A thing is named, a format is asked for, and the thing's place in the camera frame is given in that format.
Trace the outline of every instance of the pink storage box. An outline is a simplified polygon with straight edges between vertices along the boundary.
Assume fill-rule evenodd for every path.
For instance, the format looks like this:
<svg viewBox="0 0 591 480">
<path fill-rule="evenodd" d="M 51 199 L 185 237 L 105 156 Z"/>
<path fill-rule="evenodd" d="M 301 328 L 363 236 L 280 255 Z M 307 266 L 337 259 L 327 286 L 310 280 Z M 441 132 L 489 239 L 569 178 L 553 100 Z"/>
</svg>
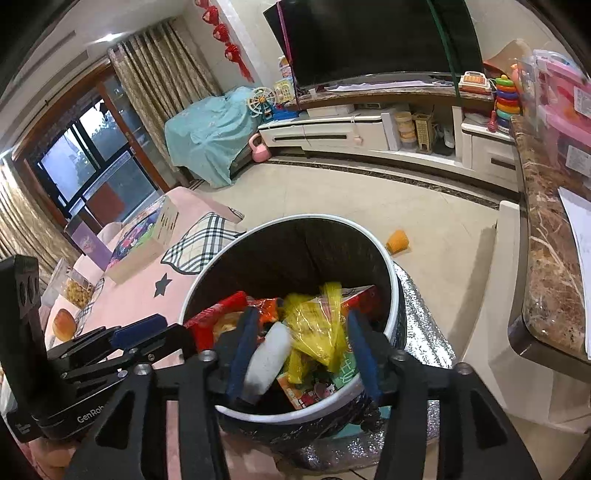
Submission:
<svg viewBox="0 0 591 480">
<path fill-rule="evenodd" d="M 591 178 L 591 132 L 570 123 L 549 106 L 538 107 L 544 122 L 543 138 L 550 163 L 562 170 L 569 168 L 581 182 Z"/>
<path fill-rule="evenodd" d="M 577 67 L 546 62 L 548 105 L 558 115 L 591 132 L 591 84 Z"/>
</svg>

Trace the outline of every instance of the red decoration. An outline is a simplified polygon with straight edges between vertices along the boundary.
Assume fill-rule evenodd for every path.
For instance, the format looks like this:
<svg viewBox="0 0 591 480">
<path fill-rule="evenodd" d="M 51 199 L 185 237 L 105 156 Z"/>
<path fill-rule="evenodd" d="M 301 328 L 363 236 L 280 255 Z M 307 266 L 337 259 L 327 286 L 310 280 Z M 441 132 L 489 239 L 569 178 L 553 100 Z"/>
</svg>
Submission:
<svg viewBox="0 0 591 480">
<path fill-rule="evenodd" d="M 234 43 L 228 43 L 228 46 L 226 47 L 225 51 L 225 56 L 228 60 L 234 63 L 238 63 L 242 76 L 249 82 L 254 83 L 254 79 L 252 78 L 251 72 L 248 71 L 248 68 L 246 67 L 246 65 L 244 65 L 244 62 L 240 57 L 240 50 L 238 49 L 237 45 L 234 45 Z"/>
<path fill-rule="evenodd" d="M 220 23 L 213 29 L 213 38 L 219 40 L 222 43 L 227 43 L 230 41 L 230 34 L 228 32 L 228 28 L 223 23 Z"/>
<path fill-rule="evenodd" d="M 201 17 L 205 23 L 210 25 L 217 25 L 219 23 L 220 14 L 215 5 L 207 7 L 205 13 Z"/>
</svg>

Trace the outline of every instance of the pink kettlebell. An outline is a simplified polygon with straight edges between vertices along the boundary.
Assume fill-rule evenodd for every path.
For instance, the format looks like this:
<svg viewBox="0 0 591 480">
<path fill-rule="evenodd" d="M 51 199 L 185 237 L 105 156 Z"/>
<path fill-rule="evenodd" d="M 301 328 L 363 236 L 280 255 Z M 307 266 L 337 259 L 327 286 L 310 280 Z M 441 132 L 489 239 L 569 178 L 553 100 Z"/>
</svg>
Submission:
<svg viewBox="0 0 591 480">
<path fill-rule="evenodd" d="M 263 143 L 262 138 L 261 138 L 261 143 L 259 143 L 258 145 L 255 145 L 255 140 L 260 137 L 261 137 L 261 134 L 256 133 L 248 141 L 248 144 L 251 146 L 251 150 L 252 150 L 252 159 L 257 163 L 267 161 L 267 160 L 269 160 L 269 158 L 271 158 L 271 151 Z"/>
</svg>

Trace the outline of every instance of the television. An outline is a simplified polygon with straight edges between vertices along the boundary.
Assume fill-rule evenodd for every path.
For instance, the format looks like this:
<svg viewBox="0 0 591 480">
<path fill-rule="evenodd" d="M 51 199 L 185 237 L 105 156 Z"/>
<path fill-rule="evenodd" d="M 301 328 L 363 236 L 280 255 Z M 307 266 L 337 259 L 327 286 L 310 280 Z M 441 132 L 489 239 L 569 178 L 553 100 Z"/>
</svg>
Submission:
<svg viewBox="0 0 591 480">
<path fill-rule="evenodd" d="M 464 0 L 431 0 L 456 74 L 482 71 Z M 281 0 L 292 71 L 301 87 L 369 74 L 450 74 L 427 0 Z M 277 4 L 264 13 L 287 57 Z"/>
</svg>

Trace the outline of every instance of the drawer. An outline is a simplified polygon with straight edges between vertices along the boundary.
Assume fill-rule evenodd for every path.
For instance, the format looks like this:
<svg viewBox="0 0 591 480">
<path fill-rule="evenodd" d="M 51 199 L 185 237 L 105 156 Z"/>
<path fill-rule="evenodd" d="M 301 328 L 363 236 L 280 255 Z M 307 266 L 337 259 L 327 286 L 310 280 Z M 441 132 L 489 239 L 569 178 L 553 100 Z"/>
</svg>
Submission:
<svg viewBox="0 0 591 480">
<path fill-rule="evenodd" d="M 378 122 L 335 122 L 303 125 L 311 147 L 358 147 L 367 150 L 387 150 L 384 125 Z"/>
<path fill-rule="evenodd" d="M 472 169 L 478 172 L 515 182 L 515 165 L 519 155 L 515 145 L 472 136 Z"/>
<path fill-rule="evenodd" d="M 259 130 L 267 147 L 310 147 L 302 125 Z"/>
</svg>

